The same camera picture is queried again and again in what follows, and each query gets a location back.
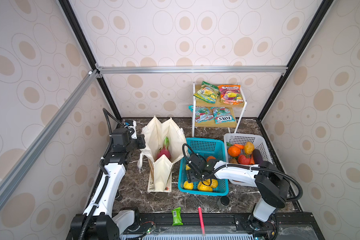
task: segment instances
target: snack package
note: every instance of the snack package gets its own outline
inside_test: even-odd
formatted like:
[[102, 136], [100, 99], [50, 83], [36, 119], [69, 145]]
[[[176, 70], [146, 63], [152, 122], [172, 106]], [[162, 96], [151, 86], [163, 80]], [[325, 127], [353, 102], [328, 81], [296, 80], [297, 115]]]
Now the snack package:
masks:
[[194, 94], [194, 96], [207, 103], [216, 103], [216, 98], [219, 96], [219, 88], [203, 81], [202, 87]]
[[213, 116], [215, 117], [216, 124], [222, 123], [222, 122], [235, 122], [236, 119], [234, 119], [231, 115], [231, 111], [228, 108], [224, 107], [214, 107], [211, 108], [213, 110]]
[[181, 210], [181, 207], [178, 207], [178, 208], [175, 208], [172, 210], [172, 216], [173, 216], [172, 226], [183, 225], [181, 216], [180, 216], [180, 210]]
[[[193, 105], [188, 107], [191, 112], [193, 112]], [[195, 113], [195, 122], [204, 122], [209, 121], [213, 119], [213, 115], [206, 107], [196, 107], [196, 113]]]
[[220, 85], [219, 86], [221, 100], [220, 102], [239, 105], [243, 103], [243, 96], [240, 93], [240, 85]]

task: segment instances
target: blue plastic basket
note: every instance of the blue plastic basket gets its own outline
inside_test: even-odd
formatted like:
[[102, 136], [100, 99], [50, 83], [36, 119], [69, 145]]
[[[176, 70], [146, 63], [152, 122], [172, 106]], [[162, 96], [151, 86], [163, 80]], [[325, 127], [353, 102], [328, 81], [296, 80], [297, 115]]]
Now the blue plastic basket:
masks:
[[[225, 157], [225, 147], [224, 142], [215, 139], [209, 138], [197, 138], [197, 137], [187, 137], [187, 144], [191, 146], [195, 153], [202, 155], [207, 158], [209, 156], [214, 156], [217, 160], [227, 161]], [[217, 188], [213, 189], [213, 192], [202, 192], [197, 190], [197, 185], [200, 181], [193, 183], [193, 190], [187, 190], [183, 188], [183, 183], [187, 180], [187, 174], [185, 170], [186, 162], [183, 157], [180, 162], [180, 172], [179, 172], [179, 181], [177, 187], [182, 192], [187, 192], [190, 194], [199, 194], [199, 195], [209, 195], [209, 196], [225, 196], [228, 194], [228, 180], [227, 179], [218, 179], [219, 185]]]

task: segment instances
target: dark marble table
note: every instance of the dark marble table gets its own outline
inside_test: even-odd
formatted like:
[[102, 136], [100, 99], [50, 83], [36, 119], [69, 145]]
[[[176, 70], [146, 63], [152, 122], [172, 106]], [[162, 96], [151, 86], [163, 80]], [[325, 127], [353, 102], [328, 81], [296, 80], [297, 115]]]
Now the dark marble table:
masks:
[[[169, 118], [159, 118], [161, 122]], [[137, 122], [136, 131], [139, 134], [141, 129], [150, 121], [149, 118], [134, 118]], [[179, 127], [182, 127], [185, 137], [192, 137], [192, 120], [191, 118], [174, 118]], [[238, 133], [261, 135], [259, 127], [254, 119], [242, 119], [238, 128]], [[195, 137], [212, 138], [224, 141], [224, 134], [228, 133], [228, 128], [195, 128]], [[230, 198], [229, 207], [219, 211], [216, 201], [219, 197], [194, 195], [181, 192], [177, 187], [180, 161], [178, 161], [172, 170], [172, 192], [147, 192], [149, 165], [147, 158], [143, 159], [141, 170], [137, 168], [137, 160], [140, 151], [136, 151], [132, 156], [132, 161], [128, 166], [127, 172], [122, 179], [119, 190], [123, 196], [121, 202], [113, 205], [112, 212], [118, 213], [123, 207], [137, 206], [141, 213], [167, 213], [170, 210], [181, 207], [182, 213], [197, 213], [198, 206], [201, 206], [204, 213], [240, 213], [252, 212], [252, 209], [259, 200], [260, 193], [257, 188], [244, 187], [231, 184], [229, 182]], [[279, 209], [279, 212], [295, 212], [293, 204], [288, 202], [287, 206]]]

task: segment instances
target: red pen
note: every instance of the red pen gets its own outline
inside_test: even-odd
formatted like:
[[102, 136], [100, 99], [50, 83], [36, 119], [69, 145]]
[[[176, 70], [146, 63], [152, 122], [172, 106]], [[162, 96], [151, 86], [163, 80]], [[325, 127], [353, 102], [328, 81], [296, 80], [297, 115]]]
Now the red pen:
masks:
[[200, 225], [202, 226], [203, 236], [205, 237], [205, 229], [204, 229], [204, 221], [203, 221], [202, 207], [199, 206], [198, 211], [199, 211]]

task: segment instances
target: black lid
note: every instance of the black lid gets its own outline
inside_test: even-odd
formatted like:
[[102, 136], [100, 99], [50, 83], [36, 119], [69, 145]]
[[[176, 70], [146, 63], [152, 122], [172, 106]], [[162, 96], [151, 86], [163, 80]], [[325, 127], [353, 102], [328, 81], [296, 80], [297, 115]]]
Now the black lid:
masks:
[[227, 196], [222, 196], [220, 198], [221, 204], [228, 205], [229, 204], [229, 198]]

